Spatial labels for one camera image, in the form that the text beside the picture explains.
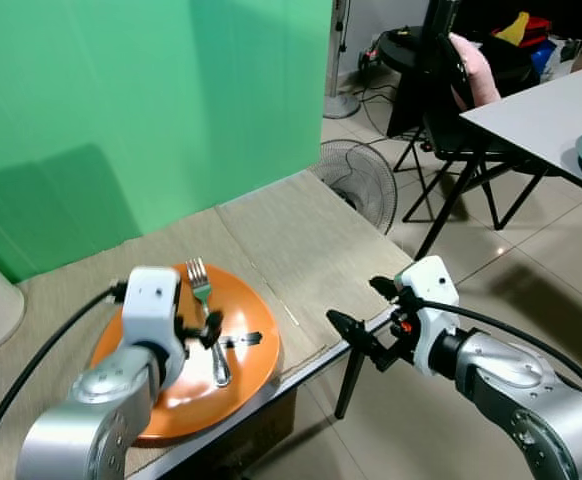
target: orange plate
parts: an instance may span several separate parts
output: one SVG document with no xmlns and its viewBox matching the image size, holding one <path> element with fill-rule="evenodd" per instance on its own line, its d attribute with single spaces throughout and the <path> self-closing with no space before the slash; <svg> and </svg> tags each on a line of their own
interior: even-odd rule
<svg viewBox="0 0 582 480">
<path fill-rule="evenodd" d="M 176 439 L 197 432 L 226 418 L 240 408 L 266 383 L 280 352 L 280 336 L 268 307 L 260 296 L 239 278 L 213 265 L 205 265 L 213 287 L 209 297 L 211 310 L 222 310 L 222 335 L 260 332 L 257 345 L 239 345 L 225 351 L 233 380 L 225 388 L 213 381 L 211 350 L 204 350 L 197 340 L 188 340 L 189 359 L 178 380 L 160 394 L 153 407 L 149 426 L 139 440 Z M 189 327 L 204 323 L 200 304 L 193 297 L 185 265 L 180 272 L 182 289 L 179 312 Z M 107 326 L 91 358 L 91 367 L 113 353 L 122 338 L 122 309 Z"/>
</svg>

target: cardboard box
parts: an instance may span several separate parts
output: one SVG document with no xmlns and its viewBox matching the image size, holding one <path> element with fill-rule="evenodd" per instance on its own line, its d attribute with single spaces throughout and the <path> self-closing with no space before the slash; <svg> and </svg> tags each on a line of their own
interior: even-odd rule
<svg viewBox="0 0 582 480">
<path fill-rule="evenodd" d="M 239 479 L 239 472 L 291 434 L 295 403 L 294 389 L 160 477 L 161 480 Z"/>
</svg>

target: wooden table surface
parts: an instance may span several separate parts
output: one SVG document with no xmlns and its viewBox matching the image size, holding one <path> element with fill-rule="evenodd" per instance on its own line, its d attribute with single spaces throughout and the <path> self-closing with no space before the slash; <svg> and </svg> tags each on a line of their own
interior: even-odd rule
<svg viewBox="0 0 582 480">
<path fill-rule="evenodd" d="M 411 263 L 312 174 L 301 172 L 23 282 L 25 318 L 0 346 L 0 400 L 42 343 L 111 279 L 126 278 L 136 265 L 172 265 L 197 256 L 242 278 L 275 315 L 283 348 L 273 380 L 339 342 L 324 315 L 329 308 L 370 319 L 386 303 L 368 279 L 394 275 Z M 0 480 L 14 478 L 29 427 L 65 398 L 116 308 L 101 305 L 85 316 L 22 389 L 0 425 Z M 131 448 L 127 475 L 168 450 Z"/>
</svg>

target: white wall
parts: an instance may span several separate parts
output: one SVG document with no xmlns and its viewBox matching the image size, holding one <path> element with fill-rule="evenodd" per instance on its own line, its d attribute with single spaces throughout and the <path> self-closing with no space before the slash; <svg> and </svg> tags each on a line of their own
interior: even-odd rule
<svg viewBox="0 0 582 480">
<path fill-rule="evenodd" d="M 347 51 L 340 57 L 338 76 L 358 69 L 358 54 L 371 38 L 385 30 L 422 25 L 428 0 L 351 0 Z"/>
</svg>

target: pink pillow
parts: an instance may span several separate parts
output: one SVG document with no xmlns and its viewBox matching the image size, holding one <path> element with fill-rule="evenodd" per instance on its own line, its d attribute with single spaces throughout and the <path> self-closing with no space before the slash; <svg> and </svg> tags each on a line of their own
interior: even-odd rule
<svg viewBox="0 0 582 480">
<path fill-rule="evenodd" d="M 449 40 L 458 55 L 460 55 L 460 58 L 462 58 L 462 63 L 464 63 L 464 69 L 469 76 L 469 86 L 471 87 L 475 106 L 480 107 L 500 100 L 500 92 L 495 86 L 491 67 L 482 52 L 466 38 L 455 33 L 449 33 Z M 455 91 L 453 91 L 453 97 L 461 110 L 467 109 L 467 106 Z"/>
</svg>

